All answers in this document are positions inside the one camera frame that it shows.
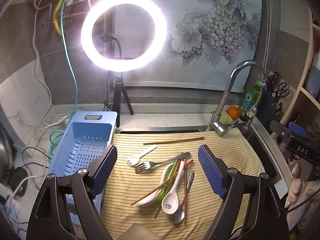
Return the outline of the white gloved right hand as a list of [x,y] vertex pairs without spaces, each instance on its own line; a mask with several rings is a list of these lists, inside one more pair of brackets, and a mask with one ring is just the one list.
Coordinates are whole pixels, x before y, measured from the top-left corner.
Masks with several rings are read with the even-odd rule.
[[[285,201],[285,208],[288,211],[302,204],[302,202],[319,190],[319,179],[312,181],[303,179],[301,164],[301,161],[296,161],[291,168],[293,179]],[[289,229],[292,230],[296,225],[299,229],[305,228],[315,214],[317,207],[319,207],[319,193],[304,205],[289,212],[287,215]]]

